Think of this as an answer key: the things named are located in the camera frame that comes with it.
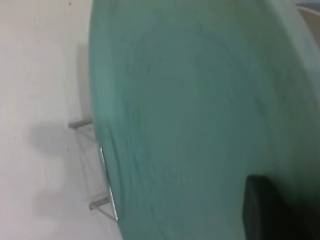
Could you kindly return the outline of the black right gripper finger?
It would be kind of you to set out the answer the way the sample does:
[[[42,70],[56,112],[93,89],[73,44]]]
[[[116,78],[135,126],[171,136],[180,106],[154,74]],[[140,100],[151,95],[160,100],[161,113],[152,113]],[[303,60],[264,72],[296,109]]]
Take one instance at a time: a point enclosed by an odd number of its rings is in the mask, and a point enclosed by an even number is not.
[[[249,175],[246,178],[242,222],[247,240],[320,238],[320,210],[289,205],[265,176]]]

